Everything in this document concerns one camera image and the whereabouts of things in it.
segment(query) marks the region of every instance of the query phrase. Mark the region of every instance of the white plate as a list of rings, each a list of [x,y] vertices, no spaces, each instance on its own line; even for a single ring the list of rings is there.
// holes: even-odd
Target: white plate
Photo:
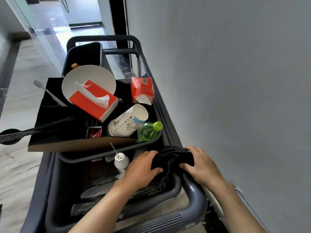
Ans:
[[[74,83],[81,85],[87,80],[95,82],[98,86],[114,94],[116,91],[115,77],[107,69],[96,65],[84,65],[71,70],[62,82],[62,92],[65,98],[69,98],[77,91]]]

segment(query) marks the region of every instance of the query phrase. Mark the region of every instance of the spoon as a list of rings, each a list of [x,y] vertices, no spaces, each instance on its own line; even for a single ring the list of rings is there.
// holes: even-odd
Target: spoon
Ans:
[[[52,123],[45,124],[45,125],[42,125],[42,126],[34,127],[34,128],[31,128],[31,129],[27,129],[27,130],[24,130],[24,131],[20,131],[18,129],[14,129],[14,128],[4,130],[4,131],[2,131],[0,133],[0,144],[3,144],[3,145],[13,145],[13,144],[16,144],[24,136],[28,136],[28,135],[35,134],[35,133],[38,133],[38,132],[42,132],[41,129],[43,129],[43,128],[55,125],[57,123],[62,123],[62,122],[65,122],[65,121],[72,121],[74,119],[75,119],[74,116],[68,116],[68,117],[66,117],[64,119],[61,119],[61,120],[58,120],[58,121],[54,121]]]
[[[46,89],[43,84],[38,81],[38,80],[35,80],[34,81],[34,84],[39,87],[39,88],[42,88],[44,89],[47,93],[50,94],[50,96],[53,98],[53,100],[55,100],[58,104],[60,104],[61,106],[67,106],[64,102],[62,102],[59,98],[57,98],[55,95],[53,95],[48,89]]]

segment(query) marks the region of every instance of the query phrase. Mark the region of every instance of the cleaning cart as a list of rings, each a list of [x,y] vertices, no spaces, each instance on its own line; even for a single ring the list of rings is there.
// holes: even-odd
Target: cleaning cart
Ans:
[[[127,41],[132,42],[133,47],[127,49],[101,49],[100,41]],[[75,47],[76,43],[80,42],[94,42],[83,45],[83,48],[96,56],[96,63],[78,62],[79,58],[73,58],[79,56],[79,50]],[[67,51],[68,54],[63,68],[63,77],[66,77],[66,74],[71,70],[70,66],[72,63],[77,63],[78,65],[96,64],[106,68],[112,73],[106,55],[133,54],[137,59],[138,77],[153,78],[142,52],[140,42],[134,36],[77,36],[68,41]],[[117,80],[117,82],[130,84],[131,79],[124,78]],[[118,152],[132,152],[137,148],[159,150],[167,145],[182,147],[154,81],[153,86],[155,102],[152,111],[156,118],[163,123],[164,129],[155,140],[121,147],[117,149]],[[70,216],[70,209],[74,203],[73,201],[79,198],[79,194],[77,193],[81,193],[82,187],[80,180],[83,177],[79,174],[80,171],[85,168],[85,164],[90,162],[90,160],[103,158],[113,153],[113,151],[106,151],[101,153],[88,153],[87,155],[85,153],[72,155],[66,152],[44,152],[32,200],[21,233],[68,232],[79,220]],[[117,232],[178,232],[200,223],[207,209],[207,199],[204,190],[188,173],[173,173],[170,178],[172,187],[168,191],[142,201],[127,204],[118,221],[143,214],[177,197],[182,187],[189,198],[188,206],[149,221],[126,227]]]

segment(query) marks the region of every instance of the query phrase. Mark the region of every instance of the green plastic bottle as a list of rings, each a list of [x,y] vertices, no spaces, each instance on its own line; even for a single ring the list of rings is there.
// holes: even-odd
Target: green plastic bottle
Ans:
[[[138,142],[151,141],[158,135],[159,131],[163,129],[163,124],[159,121],[145,122],[137,129]]]

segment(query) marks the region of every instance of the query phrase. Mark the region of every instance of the hand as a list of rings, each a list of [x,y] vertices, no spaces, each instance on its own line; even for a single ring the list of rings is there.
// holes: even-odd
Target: hand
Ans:
[[[194,166],[192,167],[186,163],[181,163],[179,166],[190,173],[197,183],[213,192],[220,184],[226,182],[214,161],[202,148],[196,148],[194,146],[186,146],[185,148],[191,151]]]
[[[159,167],[151,170],[152,160],[157,153],[155,150],[146,151],[135,158],[127,167],[121,180],[129,184],[134,192],[146,187],[156,175],[163,172],[163,168]]]

